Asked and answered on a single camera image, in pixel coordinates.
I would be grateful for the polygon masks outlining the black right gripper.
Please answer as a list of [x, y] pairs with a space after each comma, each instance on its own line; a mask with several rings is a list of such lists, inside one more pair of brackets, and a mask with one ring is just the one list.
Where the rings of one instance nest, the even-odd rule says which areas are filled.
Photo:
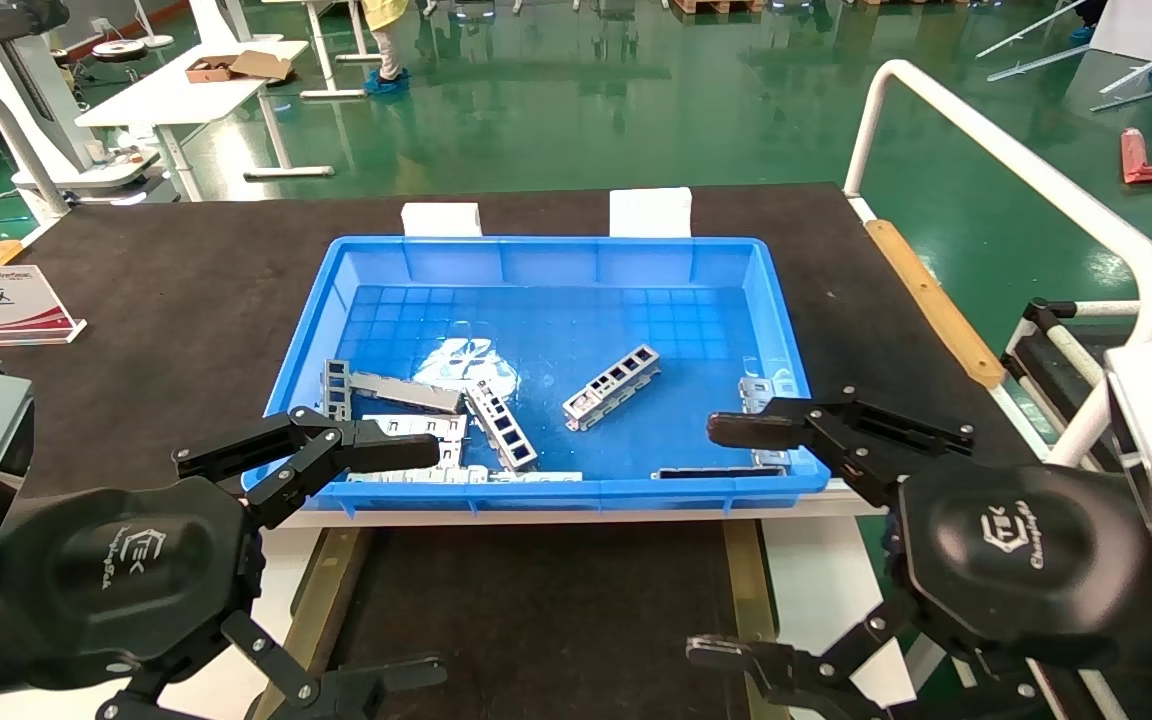
[[[1025, 719], [1038, 710], [1041, 694], [1021, 679], [980, 679], [950, 698], [890, 706], [861, 691], [852, 680], [861, 667], [931, 615], [954, 653], [992, 667], [1034, 660], [1097, 670], [1152, 700], [1152, 535], [1126, 477], [975, 464], [965, 458], [972, 425], [900, 414], [861, 393], [772, 397], [759, 414], [708, 415], [707, 433], [723, 447], [804, 448], [861, 500], [890, 509], [893, 583], [931, 611], [878, 602], [823, 655], [692, 635], [689, 662], [745, 674], [764, 702], [823, 719]], [[897, 467], [914, 454], [965, 457], [916, 473]]]

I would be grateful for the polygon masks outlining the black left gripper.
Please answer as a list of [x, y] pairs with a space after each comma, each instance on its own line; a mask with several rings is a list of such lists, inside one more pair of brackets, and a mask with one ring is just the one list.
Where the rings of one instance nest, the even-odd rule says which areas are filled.
[[[279, 526], [340, 475], [439, 457], [435, 435], [389, 435], [300, 406], [174, 452], [180, 479], [210, 482], [18, 498], [0, 526], [0, 694], [132, 674], [97, 719], [195, 719], [159, 698], [227, 644], [282, 694], [270, 719], [374, 719], [389, 694], [442, 684], [439, 655], [312, 676], [247, 612], [264, 566], [259, 524]], [[247, 506], [212, 484], [275, 461]]]

